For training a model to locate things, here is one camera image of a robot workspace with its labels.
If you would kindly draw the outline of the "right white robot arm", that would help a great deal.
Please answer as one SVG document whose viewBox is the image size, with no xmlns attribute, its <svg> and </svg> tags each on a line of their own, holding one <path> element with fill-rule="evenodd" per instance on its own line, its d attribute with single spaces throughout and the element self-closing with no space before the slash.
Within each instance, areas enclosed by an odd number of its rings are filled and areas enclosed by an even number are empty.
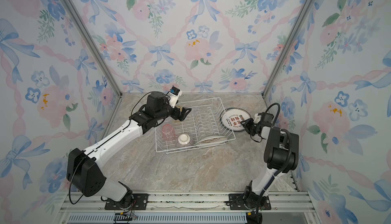
<svg viewBox="0 0 391 224">
<path fill-rule="evenodd" d="M 277 119 L 270 113 L 259 113 L 241 125 L 251 136 L 266 142 L 263 158 L 266 169 L 246 187 L 243 199 L 263 197 L 278 177 L 293 171 L 299 163 L 299 136 L 276 126 Z"/>
</svg>

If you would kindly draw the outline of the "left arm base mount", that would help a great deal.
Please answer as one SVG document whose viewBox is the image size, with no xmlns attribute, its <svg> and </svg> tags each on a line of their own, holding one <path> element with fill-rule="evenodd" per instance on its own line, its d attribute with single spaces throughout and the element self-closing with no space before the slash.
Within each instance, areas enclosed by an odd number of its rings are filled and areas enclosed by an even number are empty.
<svg viewBox="0 0 391 224">
<path fill-rule="evenodd" d="M 116 211 L 146 210 L 148 198 L 149 195 L 147 193 L 133 193 L 129 191 L 118 202 L 107 199 L 104 209 Z"/>
</svg>

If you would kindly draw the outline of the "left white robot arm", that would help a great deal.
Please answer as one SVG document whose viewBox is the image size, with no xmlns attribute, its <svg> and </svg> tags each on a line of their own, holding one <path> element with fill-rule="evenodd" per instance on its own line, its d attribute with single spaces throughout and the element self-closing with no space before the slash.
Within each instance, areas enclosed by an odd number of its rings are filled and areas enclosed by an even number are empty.
<svg viewBox="0 0 391 224">
<path fill-rule="evenodd" d="M 132 190 L 121 182 L 107 178 L 102 168 L 127 144 L 143 136 L 167 118 L 184 121 L 191 108 L 177 106 L 182 91 L 173 86 L 167 93 L 145 94 L 146 104 L 132 111 L 129 119 L 101 141 L 83 150 L 72 150 L 68 156 L 66 178 L 85 197 L 99 195 L 112 201 L 121 209 L 133 203 Z"/>
</svg>

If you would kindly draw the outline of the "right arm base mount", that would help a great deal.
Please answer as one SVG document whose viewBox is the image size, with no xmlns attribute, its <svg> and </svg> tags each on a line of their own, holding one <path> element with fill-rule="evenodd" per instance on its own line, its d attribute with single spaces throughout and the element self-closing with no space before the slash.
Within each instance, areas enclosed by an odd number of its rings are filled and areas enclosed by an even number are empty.
<svg viewBox="0 0 391 224">
<path fill-rule="evenodd" d="M 226 205 L 230 207 L 230 210 L 250 212 L 271 210 L 269 197 L 255 194 L 250 185 L 245 188 L 244 193 L 230 193 Z"/>
</svg>

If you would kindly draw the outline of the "plate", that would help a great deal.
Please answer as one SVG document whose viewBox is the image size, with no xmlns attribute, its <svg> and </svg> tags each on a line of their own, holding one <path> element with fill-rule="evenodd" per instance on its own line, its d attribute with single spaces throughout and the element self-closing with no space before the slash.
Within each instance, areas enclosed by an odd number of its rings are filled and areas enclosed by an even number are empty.
<svg viewBox="0 0 391 224">
<path fill-rule="evenodd" d="M 244 131 L 241 122 L 250 119 L 250 114 L 241 108 L 228 108 L 221 112 L 220 122 L 226 129 L 234 132 Z"/>
<path fill-rule="evenodd" d="M 224 144 L 229 138 L 225 136 L 209 136 L 195 144 L 196 147 L 213 147 Z"/>
</svg>

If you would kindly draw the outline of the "pink glass cup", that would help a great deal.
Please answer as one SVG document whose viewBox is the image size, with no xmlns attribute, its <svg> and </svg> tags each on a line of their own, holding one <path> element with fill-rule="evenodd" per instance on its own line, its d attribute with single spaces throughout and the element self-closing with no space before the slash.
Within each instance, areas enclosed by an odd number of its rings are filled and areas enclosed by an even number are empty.
<svg viewBox="0 0 391 224">
<path fill-rule="evenodd" d="M 170 124 L 165 124 L 161 129 L 163 141 L 171 142 L 176 140 L 174 127 Z"/>
</svg>

